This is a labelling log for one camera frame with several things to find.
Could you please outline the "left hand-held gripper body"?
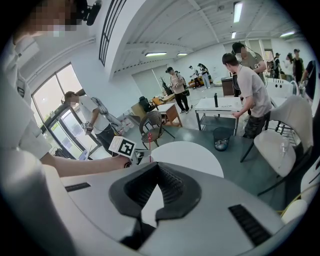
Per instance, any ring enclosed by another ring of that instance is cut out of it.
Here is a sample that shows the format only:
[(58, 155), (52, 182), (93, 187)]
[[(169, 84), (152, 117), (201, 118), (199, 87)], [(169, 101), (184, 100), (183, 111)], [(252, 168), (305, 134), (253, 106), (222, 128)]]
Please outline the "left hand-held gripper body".
[(137, 148), (137, 144), (123, 136), (114, 136), (108, 148), (112, 153), (129, 159), (124, 167), (128, 168), (130, 165), (138, 165), (145, 157), (145, 150)]

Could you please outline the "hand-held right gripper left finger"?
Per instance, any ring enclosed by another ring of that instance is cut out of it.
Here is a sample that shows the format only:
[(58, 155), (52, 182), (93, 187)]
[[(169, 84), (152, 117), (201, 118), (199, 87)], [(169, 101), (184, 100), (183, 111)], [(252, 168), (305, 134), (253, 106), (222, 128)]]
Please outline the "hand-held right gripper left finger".
[(140, 218), (158, 182), (157, 162), (139, 165), (138, 169), (116, 180), (109, 188), (109, 198), (124, 216)]

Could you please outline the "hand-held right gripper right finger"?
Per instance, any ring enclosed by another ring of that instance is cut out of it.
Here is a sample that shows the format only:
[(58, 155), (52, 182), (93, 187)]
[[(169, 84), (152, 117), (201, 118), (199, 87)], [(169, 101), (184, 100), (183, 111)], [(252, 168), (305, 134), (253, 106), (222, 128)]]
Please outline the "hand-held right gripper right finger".
[(177, 170), (177, 166), (158, 162), (156, 182), (162, 194), (163, 207), (156, 211), (155, 220), (182, 219), (200, 202), (202, 189), (191, 176)]

